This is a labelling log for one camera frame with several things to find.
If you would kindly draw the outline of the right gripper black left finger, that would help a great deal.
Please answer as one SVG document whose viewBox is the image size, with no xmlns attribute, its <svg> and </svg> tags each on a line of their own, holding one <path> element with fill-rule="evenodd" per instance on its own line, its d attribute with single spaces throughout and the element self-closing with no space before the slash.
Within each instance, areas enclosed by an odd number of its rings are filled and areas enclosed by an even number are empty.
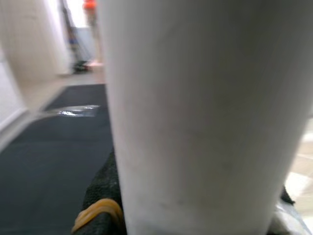
<svg viewBox="0 0 313 235">
<path fill-rule="evenodd" d="M 82 209 L 87 209 L 101 199 L 112 199 L 123 207 L 114 150 L 87 187 Z M 126 226 L 117 225 L 107 212 L 98 214 L 81 228 L 72 232 L 73 235 L 125 235 L 126 233 Z"/>
</svg>

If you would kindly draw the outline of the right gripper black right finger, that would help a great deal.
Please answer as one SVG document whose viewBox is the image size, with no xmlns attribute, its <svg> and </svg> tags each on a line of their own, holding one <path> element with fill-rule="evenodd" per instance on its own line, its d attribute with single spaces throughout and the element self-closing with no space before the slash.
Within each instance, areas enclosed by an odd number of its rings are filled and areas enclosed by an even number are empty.
<svg viewBox="0 0 313 235">
<path fill-rule="evenodd" d="M 268 235 L 306 235 L 307 226 L 294 207 L 291 199 L 283 187 L 278 202 L 275 205 L 273 217 L 268 229 Z"/>
</svg>

